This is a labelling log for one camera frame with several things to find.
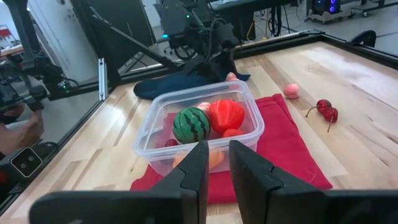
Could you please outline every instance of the toy cherry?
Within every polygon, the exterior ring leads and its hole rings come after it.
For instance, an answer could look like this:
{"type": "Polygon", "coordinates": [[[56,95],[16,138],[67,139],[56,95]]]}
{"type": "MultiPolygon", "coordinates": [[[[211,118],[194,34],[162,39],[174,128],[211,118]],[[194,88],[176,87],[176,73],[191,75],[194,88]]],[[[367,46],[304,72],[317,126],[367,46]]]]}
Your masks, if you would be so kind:
{"type": "Polygon", "coordinates": [[[323,117],[325,120],[329,121],[329,128],[328,128],[329,132],[331,124],[335,123],[338,119],[338,110],[336,108],[327,108],[323,112],[323,117]]]}
{"type": "Polygon", "coordinates": [[[178,146],[178,141],[175,139],[167,140],[165,147],[170,147],[170,146],[178,146]]]}
{"type": "Polygon", "coordinates": [[[306,118],[308,117],[308,114],[310,113],[310,111],[311,111],[312,109],[314,109],[314,108],[316,108],[320,114],[323,114],[323,112],[324,112],[326,109],[331,108],[331,103],[330,103],[328,100],[319,100],[319,101],[317,102],[317,106],[314,106],[313,108],[311,108],[311,109],[308,111],[308,113],[305,115],[306,118]]]}

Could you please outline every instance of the plastic container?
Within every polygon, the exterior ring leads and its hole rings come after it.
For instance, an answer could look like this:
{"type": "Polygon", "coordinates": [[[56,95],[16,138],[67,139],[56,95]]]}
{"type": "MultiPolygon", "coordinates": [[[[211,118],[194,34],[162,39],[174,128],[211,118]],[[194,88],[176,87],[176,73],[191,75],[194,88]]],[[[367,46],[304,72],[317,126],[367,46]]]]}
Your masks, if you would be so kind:
{"type": "Polygon", "coordinates": [[[256,151],[257,141],[264,132],[264,120],[249,87],[242,81],[221,82],[158,96],[153,100],[139,130],[133,151],[145,158],[158,174],[167,175],[173,169],[174,159],[184,157],[197,144],[165,147],[166,141],[174,138],[172,131],[174,116],[184,108],[196,107],[201,102],[212,103],[217,100],[234,100],[241,103],[245,110],[244,121],[240,127],[243,135],[208,141],[210,153],[218,151],[224,153],[223,161],[210,169],[210,172],[229,170],[229,141],[238,140],[256,151]]]}

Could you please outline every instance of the person's arm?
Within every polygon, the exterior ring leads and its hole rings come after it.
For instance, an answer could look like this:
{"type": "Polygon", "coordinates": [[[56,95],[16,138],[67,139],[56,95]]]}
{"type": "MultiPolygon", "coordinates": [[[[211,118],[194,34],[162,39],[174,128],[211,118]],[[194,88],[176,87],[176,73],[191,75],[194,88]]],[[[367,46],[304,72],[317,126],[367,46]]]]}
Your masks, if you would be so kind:
{"type": "Polygon", "coordinates": [[[23,147],[31,146],[40,139],[44,126],[42,112],[36,111],[26,124],[16,129],[7,129],[0,123],[0,152],[5,156],[23,147]]]}

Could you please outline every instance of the green striped ball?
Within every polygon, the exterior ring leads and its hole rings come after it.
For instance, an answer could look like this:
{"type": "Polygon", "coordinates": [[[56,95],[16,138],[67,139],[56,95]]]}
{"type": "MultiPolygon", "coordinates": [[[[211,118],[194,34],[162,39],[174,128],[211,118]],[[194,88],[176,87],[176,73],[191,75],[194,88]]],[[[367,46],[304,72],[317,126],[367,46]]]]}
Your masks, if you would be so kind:
{"type": "Polygon", "coordinates": [[[173,133],[182,144],[207,139],[210,130],[209,117],[201,109],[187,108],[181,110],[174,118],[173,133]]]}

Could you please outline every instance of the pink ball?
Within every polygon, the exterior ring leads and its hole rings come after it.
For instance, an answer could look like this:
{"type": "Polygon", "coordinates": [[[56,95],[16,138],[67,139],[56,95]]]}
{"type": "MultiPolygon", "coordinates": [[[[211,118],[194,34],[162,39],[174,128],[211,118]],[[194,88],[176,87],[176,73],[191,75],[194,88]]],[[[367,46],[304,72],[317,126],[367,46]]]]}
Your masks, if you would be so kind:
{"type": "Polygon", "coordinates": [[[296,99],[299,97],[299,89],[297,84],[289,84],[284,89],[284,95],[288,99],[296,99]]]}
{"type": "Polygon", "coordinates": [[[205,114],[207,114],[210,109],[210,103],[207,103],[207,102],[200,103],[197,106],[197,108],[203,110],[203,112],[205,112],[205,114]]]}

